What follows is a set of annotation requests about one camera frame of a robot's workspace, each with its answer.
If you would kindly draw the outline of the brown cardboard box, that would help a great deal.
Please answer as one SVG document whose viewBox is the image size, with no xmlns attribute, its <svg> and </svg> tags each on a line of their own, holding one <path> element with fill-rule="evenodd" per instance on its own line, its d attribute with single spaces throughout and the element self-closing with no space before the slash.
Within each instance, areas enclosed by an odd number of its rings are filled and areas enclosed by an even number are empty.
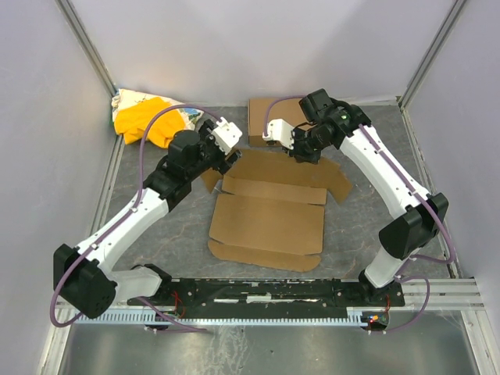
<svg viewBox="0 0 500 375">
<path fill-rule="evenodd" d="M 277 270 L 308 272 L 320 264 L 325 208 L 341 204 L 352 184 L 338 163 L 298 163 L 284 153 L 244 149 L 225 173 L 202 174 L 217 184 L 208 248 L 218 259 Z"/>
<path fill-rule="evenodd" d="M 277 102 L 270 109 L 268 120 L 283 119 L 293 127 L 306 123 L 300 108 L 300 97 L 287 98 Z M 248 101 L 248 144 L 251 147 L 266 147 L 262 133 L 270 105 L 278 98 L 251 98 Z"/>
</svg>

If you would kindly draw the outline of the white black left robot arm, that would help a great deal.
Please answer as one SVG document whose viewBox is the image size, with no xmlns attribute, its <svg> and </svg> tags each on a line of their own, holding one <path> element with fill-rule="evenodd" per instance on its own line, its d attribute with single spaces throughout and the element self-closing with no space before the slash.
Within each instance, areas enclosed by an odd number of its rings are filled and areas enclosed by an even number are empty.
<svg viewBox="0 0 500 375">
<path fill-rule="evenodd" d="M 235 150 L 242 132 L 222 118 L 198 130 L 181 130 L 133 198 L 107 224 L 75 247 L 62 244 L 53 255 L 53 287 L 90 319 L 113 303 L 151 297 L 170 276 L 154 265 L 113 269 L 122 254 L 155 222 L 169 214 L 206 171 L 225 174 L 241 157 Z"/>
</svg>

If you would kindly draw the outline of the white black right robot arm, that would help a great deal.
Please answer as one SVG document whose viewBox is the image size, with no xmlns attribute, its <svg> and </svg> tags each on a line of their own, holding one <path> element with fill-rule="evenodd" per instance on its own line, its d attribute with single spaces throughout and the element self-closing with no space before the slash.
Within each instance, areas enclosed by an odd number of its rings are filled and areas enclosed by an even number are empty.
<svg viewBox="0 0 500 375">
<path fill-rule="evenodd" d="M 387 206 L 392 220 L 380 230 L 380 250 L 359 276 L 368 288 L 385 288 L 438 234 L 449 237 L 443 224 L 448 199 L 431 194 L 404 170 L 357 105 L 323 89 L 301 98 L 299 105 L 310 127 L 293 130 L 290 156 L 315 163 L 325 148 L 335 147 L 357 165 Z"/>
</svg>

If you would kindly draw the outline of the folded brown cardboard box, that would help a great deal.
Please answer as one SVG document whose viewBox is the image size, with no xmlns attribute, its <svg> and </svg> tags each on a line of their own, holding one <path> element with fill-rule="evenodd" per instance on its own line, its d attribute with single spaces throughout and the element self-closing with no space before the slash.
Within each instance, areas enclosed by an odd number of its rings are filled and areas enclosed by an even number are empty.
<svg viewBox="0 0 500 375">
<path fill-rule="evenodd" d="M 287 98 L 277 102 L 270 109 L 268 120 L 283 119 L 293 127 L 306 123 L 300 108 L 300 97 Z M 251 98 L 248 101 L 248 144 L 251 147 L 266 147 L 262 133 L 270 105 L 278 98 Z"/>
</svg>

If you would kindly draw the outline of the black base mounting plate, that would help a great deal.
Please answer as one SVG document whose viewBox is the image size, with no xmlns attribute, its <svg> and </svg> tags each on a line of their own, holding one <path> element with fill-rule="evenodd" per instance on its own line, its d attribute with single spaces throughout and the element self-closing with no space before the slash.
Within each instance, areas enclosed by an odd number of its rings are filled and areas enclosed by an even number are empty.
<svg viewBox="0 0 500 375">
<path fill-rule="evenodd" d="M 180 278 L 163 283 L 146 300 L 155 307 L 180 309 L 195 317 L 325 317 L 342 309 L 403 307 L 402 286 L 391 282 L 370 291 L 358 281 L 340 279 L 209 279 Z"/>
</svg>

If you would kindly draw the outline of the left aluminium frame post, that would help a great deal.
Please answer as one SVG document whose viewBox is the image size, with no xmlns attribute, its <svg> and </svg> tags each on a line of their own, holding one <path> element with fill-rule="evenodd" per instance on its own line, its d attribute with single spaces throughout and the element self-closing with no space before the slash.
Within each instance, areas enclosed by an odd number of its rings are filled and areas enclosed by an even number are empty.
<svg viewBox="0 0 500 375">
<path fill-rule="evenodd" d="M 55 0 L 55 4 L 58 6 L 60 12 L 62 13 L 64 19 L 70 26 L 73 35 L 77 39 L 78 43 L 82 47 L 84 54 L 87 56 L 89 63 L 92 65 L 98 79 L 104 85 L 106 91 L 114 96 L 117 93 L 116 84 L 109 73 L 104 61 L 95 44 L 91 40 L 86 27 L 77 13 L 77 10 L 70 0 Z"/>
</svg>

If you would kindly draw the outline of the aluminium frame post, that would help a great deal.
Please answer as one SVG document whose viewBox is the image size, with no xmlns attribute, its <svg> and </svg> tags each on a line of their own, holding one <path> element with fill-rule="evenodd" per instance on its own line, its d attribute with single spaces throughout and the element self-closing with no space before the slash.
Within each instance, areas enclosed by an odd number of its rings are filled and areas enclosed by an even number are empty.
<svg viewBox="0 0 500 375">
<path fill-rule="evenodd" d="M 77 13 L 77 10 L 70 0 L 55 0 L 55 4 L 58 6 L 60 12 L 62 13 L 64 19 L 70 26 L 73 35 L 77 39 L 78 43 L 82 47 L 84 54 L 87 56 L 89 63 L 92 65 L 98 79 L 104 85 L 106 91 L 114 96 L 117 93 L 116 84 L 109 73 L 104 61 L 95 44 L 91 40 L 86 27 Z"/>
<path fill-rule="evenodd" d="M 468 5 L 467 0 L 455 0 L 452 2 L 451 8 L 447 11 L 445 18 L 442 20 L 432 42 L 425 51 L 423 58 L 420 60 L 415 73 L 412 75 L 403 95 L 398 100 L 398 106 L 403 109 L 409 105 L 413 96 L 418 91 L 423 83 L 425 76 L 432 67 L 434 60 L 438 57 L 449 35 L 453 31 L 464 9 Z"/>
</svg>

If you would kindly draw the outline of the right aluminium frame post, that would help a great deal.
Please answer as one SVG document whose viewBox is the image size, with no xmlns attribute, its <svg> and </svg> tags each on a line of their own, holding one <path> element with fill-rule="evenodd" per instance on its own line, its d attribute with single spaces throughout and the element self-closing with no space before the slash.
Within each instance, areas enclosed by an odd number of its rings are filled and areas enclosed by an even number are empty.
<svg viewBox="0 0 500 375">
<path fill-rule="evenodd" d="M 434 60 L 438 57 L 449 35 L 453 31 L 464 9 L 468 5 L 467 0 L 455 0 L 452 2 L 451 8 L 447 11 L 445 18 L 442 20 L 432 42 L 425 51 L 423 58 L 420 60 L 415 73 L 412 75 L 403 95 L 398 100 L 398 106 L 403 109 L 409 105 L 413 96 L 418 91 L 423 83 L 425 76 L 432 67 Z"/>
</svg>

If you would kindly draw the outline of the right aluminium floor rail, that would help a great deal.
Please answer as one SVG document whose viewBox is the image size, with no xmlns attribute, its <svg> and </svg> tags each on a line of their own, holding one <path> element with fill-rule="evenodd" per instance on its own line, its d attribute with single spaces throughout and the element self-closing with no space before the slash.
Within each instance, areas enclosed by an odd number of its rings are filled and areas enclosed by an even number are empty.
<svg viewBox="0 0 500 375">
<path fill-rule="evenodd" d="M 418 164 L 419 175 L 428 188 L 434 188 L 423 152 L 416 138 L 411 119 L 407 109 L 401 107 L 402 118 L 409 135 L 414 157 Z M 464 324 L 466 340 L 469 342 L 473 353 L 473 361 L 477 366 L 478 374 L 496 374 L 496 351 L 495 344 L 490 342 L 490 324 L 484 307 L 475 309 L 472 306 L 464 307 L 460 311 L 460 317 Z"/>
</svg>

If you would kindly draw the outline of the aluminium floor rail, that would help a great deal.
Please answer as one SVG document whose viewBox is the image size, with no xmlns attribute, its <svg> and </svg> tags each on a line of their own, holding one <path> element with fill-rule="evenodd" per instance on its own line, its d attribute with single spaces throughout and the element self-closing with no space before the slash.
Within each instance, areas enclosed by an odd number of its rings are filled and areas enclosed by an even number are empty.
<svg viewBox="0 0 500 375">
<path fill-rule="evenodd" d="M 423 152 L 416 138 L 411 119 L 407 109 L 401 107 L 402 118 L 409 135 L 414 157 L 418 164 L 419 175 L 428 188 L 434 188 Z M 464 324 L 466 340 L 469 342 L 473 353 L 473 361 L 477 366 L 478 374 L 496 374 L 496 351 L 495 344 L 490 342 L 490 324 L 484 307 L 475 309 L 472 306 L 464 307 L 460 311 L 460 317 Z"/>
<path fill-rule="evenodd" d="M 98 206 L 95 212 L 94 219 L 92 221 L 91 233 L 94 233 L 105 223 L 111 195 L 116 182 L 120 160 L 123 154 L 123 148 L 123 139 L 120 136 L 116 136 L 116 139 L 112 145 L 110 160 L 105 172 L 105 179 L 98 196 Z M 55 308 L 53 312 L 55 318 L 66 320 L 72 319 L 74 313 L 73 307 L 71 307 L 67 302 L 64 302 L 60 298 L 57 298 L 55 300 Z M 41 358 L 35 372 L 36 374 L 59 373 L 63 364 L 64 352 L 69 342 L 70 331 L 70 325 L 64 327 L 51 326 L 49 328 Z"/>
</svg>

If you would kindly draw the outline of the aluminium front rail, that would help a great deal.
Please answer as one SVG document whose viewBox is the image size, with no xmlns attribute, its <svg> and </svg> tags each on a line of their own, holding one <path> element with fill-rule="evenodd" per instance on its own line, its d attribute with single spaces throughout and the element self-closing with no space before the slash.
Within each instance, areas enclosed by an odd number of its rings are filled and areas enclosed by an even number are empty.
<svg viewBox="0 0 500 375">
<path fill-rule="evenodd" d="M 167 277 L 162 281 L 166 283 L 173 278 Z M 446 305 L 480 305 L 480 294 L 473 279 L 435 279 L 427 280 L 424 277 L 407 277 L 404 280 L 393 281 L 402 286 L 405 299 L 403 307 L 416 306 L 419 304 L 436 304 L 443 308 Z M 88 285 L 84 293 L 79 295 L 74 288 L 62 289 L 56 298 L 67 302 L 71 307 L 84 316 L 95 319 L 106 311 L 126 306 L 140 306 L 151 304 L 147 297 L 133 292 L 131 295 L 120 297 L 118 287 L 109 280 L 99 281 L 95 285 Z M 159 307 L 169 311 L 173 307 Z"/>
</svg>

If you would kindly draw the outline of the left aluminium floor rail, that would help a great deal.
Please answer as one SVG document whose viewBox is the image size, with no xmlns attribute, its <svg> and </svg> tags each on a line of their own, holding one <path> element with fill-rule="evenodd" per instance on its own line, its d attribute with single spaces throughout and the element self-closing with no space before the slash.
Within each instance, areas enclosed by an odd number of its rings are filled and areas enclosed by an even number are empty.
<svg viewBox="0 0 500 375">
<path fill-rule="evenodd" d="M 92 221 L 91 233 L 94 233 L 105 223 L 111 195 L 116 182 L 120 160 L 123 154 L 123 148 L 123 139 L 120 136 L 116 136 L 116 139 L 112 145 L 110 160 L 105 172 L 105 179 L 98 196 L 98 206 L 95 212 L 94 219 Z M 55 300 L 55 308 L 53 312 L 55 318 L 66 320 L 72 319 L 74 313 L 73 307 L 71 307 L 67 302 L 64 302 L 60 298 L 57 298 Z M 70 325 L 64 327 L 51 326 L 49 328 L 41 358 L 35 372 L 36 374 L 59 373 L 63 364 L 64 352 L 69 342 L 70 331 Z"/>
</svg>

